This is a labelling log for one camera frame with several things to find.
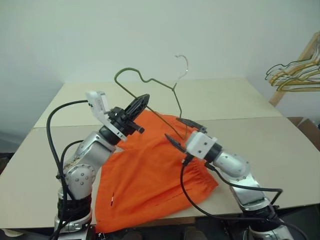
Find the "cardboard box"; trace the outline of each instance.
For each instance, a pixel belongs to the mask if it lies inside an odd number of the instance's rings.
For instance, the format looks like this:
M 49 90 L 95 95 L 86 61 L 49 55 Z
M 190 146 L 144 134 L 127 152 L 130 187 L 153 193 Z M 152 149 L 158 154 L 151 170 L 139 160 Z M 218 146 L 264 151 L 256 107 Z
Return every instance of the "cardboard box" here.
M 310 120 L 301 116 L 292 116 L 288 119 L 313 143 L 320 151 L 320 129 Z

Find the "hanger rack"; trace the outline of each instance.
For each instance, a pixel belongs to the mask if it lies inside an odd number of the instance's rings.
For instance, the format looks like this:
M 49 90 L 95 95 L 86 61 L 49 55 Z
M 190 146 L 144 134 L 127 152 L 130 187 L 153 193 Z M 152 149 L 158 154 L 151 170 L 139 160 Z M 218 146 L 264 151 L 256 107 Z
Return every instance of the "hanger rack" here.
M 308 60 L 312 57 L 313 52 L 314 52 L 314 48 L 313 45 L 315 43 L 315 41 L 317 41 L 317 39 L 320 37 L 320 32 L 316 32 L 313 37 L 311 38 L 311 40 L 309 41 L 309 43 L 306 45 L 306 47 L 304 48 L 303 52 L 301 53 L 301 55 L 299 56 L 298 61 L 304 61 L 304 60 Z M 277 106 L 277 104 L 280 102 L 280 100 L 284 97 L 284 95 L 286 94 L 286 91 L 281 90 L 282 88 L 278 88 L 277 91 L 272 95 L 272 97 L 269 99 L 269 103 L 271 103 L 274 107 Z

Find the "table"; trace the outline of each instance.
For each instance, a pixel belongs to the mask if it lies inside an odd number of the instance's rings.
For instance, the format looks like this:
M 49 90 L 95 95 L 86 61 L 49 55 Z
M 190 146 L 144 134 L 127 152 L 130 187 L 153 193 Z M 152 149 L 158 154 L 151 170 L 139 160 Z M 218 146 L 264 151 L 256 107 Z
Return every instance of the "table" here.
M 180 100 L 184 117 L 198 120 L 208 127 L 208 134 L 217 137 L 226 149 L 250 161 L 253 175 L 263 187 L 283 188 L 284 193 L 277 202 L 282 208 L 320 202 L 320 152 L 287 118 L 281 116 L 245 79 L 199 80 L 198 83 L 205 89 L 196 91 L 193 101 L 190 96 Z M 191 81 L 179 84 L 184 93 L 190 93 L 198 86 Z M 126 99 L 116 87 L 111 83 L 69 83 L 62 87 L 0 175 L 0 228 L 53 227 L 60 184 L 54 178 L 57 170 L 47 142 L 45 119 L 54 107 L 84 99 L 83 92 L 90 89 L 107 94 L 109 90 L 109 98 L 117 99 L 112 96 L 118 96 L 122 99 L 119 106 L 125 107 L 132 99 Z M 143 91 L 153 92 L 151 99 L 158 94 L 153 88 Z M 230 93 L 234 93 L 234 99 L 229 97 Z M 159 96 L 153 99 L 151 103 L 162 106 L 162 113 L 177 112 L 171 106 L 166 111 L 163 106 L 166 98 Z M 207 112 L 197 112 L 195 106 L 200 104 L 197 102 L 199 99 L 204 101 L 202 106 L 206 106 Z M 68 143 L 84 139 L 100 128 L 86 109 L 88 106 L 78 105 L 69 107 L 69 111 L 62 110 L 52 120 L 52 137 L 59 154 Z M 99 179 L 100 172 L 93 185 L 93 207 Z M 228 186 L 216 179 L 220 185 L 200 206 L 213 214 L 240 212 Z M 166 218 L 195 216 L 202 214 L 190 207 Z

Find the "orange shorts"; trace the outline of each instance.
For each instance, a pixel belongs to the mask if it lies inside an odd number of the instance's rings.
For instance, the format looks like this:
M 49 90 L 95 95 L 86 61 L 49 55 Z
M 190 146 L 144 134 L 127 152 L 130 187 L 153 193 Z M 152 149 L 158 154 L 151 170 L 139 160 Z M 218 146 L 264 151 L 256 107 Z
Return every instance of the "orange shorts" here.
M 161 115 L 184 136 L 186 127 L 175 116 Z M 180 186 L 180 171 L 185 154 L 166 139 L 177 134 L 150 111 L 135 121 L 144 127 L 126 142 L 122 152 L 114 153 L 102 166 L 95 204 L 96 230 L 114 232 L 159 219 L 191 206 Z M 204 166 L 194 158 L 185 168 L 185 189 L 196 203 L 205 200 L 218 185 Z

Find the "hanger hook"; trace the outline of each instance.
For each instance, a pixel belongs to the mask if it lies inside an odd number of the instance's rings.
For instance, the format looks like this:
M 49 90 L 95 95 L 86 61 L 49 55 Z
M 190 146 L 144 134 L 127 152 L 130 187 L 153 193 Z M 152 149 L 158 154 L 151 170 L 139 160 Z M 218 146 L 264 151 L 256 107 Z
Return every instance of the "hanger hook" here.
M 185 55 L 174 55 L 176 58 L 184 58 L 185 59 L 185 63 L 186 63 L 186 68 L 185 68 L 185 72 L 184 74 L 182 74 L 180 77 L 178 77 L 178 80 L 182 79 L 185 75 L 187 75 L 188 73 L 188 70 L 189 70 L 189 62 L 188 62 L 188 59 Z

